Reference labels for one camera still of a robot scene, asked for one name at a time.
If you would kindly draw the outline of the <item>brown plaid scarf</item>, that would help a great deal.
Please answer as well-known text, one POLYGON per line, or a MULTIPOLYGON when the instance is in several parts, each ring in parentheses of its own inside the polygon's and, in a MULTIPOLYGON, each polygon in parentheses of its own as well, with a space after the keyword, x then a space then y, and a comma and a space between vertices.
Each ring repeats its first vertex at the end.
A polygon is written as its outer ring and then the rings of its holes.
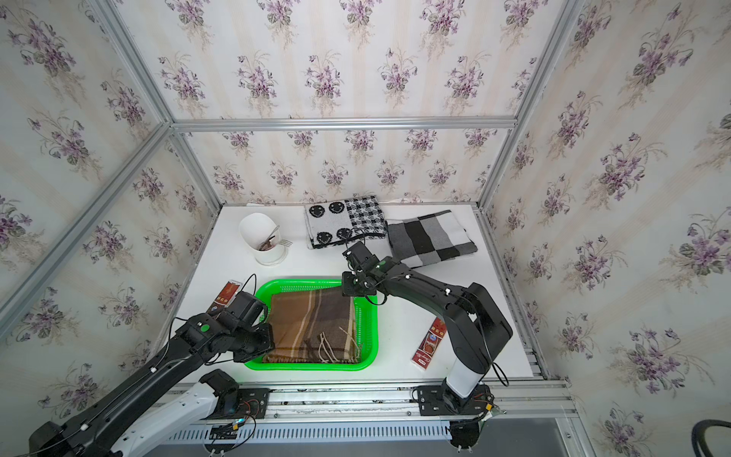
POLYGON ((272 296, 268 323, 275 349, 266 364, 339 364, 361 361, 354 299, 342 289, 283 292, 272 296))

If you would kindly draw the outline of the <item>white black smiley scarf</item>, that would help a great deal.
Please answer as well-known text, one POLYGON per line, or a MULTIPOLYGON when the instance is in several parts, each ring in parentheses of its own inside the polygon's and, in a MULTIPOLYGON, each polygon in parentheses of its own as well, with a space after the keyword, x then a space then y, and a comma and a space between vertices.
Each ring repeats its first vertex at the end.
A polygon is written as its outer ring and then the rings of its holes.
POLYGON ((375 196, 317 203, 305 207, 312 249, 325 249, 361 239, 384 239, 388 225, 375 196))

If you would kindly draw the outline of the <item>black grey checked scarf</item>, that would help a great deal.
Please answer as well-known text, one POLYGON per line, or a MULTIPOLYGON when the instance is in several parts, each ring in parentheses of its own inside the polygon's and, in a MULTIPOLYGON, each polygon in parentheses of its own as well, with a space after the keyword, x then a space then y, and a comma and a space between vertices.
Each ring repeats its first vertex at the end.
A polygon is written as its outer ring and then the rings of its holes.
POLYGON ((405 220, 388 220, 392 256, 411 268, 445 262, 478 251, 450 209, 405 220))

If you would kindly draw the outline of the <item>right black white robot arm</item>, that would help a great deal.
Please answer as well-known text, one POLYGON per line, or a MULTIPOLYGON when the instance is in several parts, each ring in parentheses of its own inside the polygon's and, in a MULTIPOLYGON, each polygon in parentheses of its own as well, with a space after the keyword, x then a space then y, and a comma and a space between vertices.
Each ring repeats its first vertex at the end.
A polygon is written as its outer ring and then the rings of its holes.
POLYGON ((456 357, 444 382, 446 402, 466 403, 494 367, 513 337, 513 329, 485 287, 451 285, 426 276, 390 257, 369 251, 344 252, 348 269, 342 274, 344 295, 370 301, 378 293, 397 297, 427 310, 447 327, 456 357))

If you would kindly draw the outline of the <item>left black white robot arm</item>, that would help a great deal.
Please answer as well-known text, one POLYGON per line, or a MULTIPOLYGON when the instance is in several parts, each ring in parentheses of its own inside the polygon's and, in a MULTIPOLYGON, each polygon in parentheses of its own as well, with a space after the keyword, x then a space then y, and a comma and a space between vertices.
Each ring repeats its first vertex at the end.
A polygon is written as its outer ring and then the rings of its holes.
POLYGON ((202 376, 181 399, 152 406, 182 379, 220 354, 247 363, 274 350, 272 327, 260 319, 268 308, 200 313, 175 331, 139 371, 65 424, 47 422, 29 439, 35 456, 143 456, 171 434, 218 412, 239 409, 239 384, 222 369, 202 376))

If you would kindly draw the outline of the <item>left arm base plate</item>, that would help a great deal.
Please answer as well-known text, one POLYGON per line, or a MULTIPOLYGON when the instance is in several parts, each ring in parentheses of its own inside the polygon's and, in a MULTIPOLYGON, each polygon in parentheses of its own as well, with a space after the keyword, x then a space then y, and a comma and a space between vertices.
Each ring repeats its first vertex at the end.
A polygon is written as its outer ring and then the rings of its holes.
POLYGON ((238 388, 218 400, 211 418, 242 419, 251 416, 256 420, 264 419, 270 394, 268 388, 238 388))

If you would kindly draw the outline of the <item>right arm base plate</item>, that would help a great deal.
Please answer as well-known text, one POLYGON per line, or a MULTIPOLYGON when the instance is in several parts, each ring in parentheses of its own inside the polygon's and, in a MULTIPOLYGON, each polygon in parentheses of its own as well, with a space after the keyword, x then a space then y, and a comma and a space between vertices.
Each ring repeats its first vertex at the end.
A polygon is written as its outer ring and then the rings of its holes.
POLYGON ((462 398, 443 383, 439 386, 418 386, 412 391, 412 399, 424 417, 472 417, 491 411, 495 396, 487 385, 479 384, 468 397, 462 398))

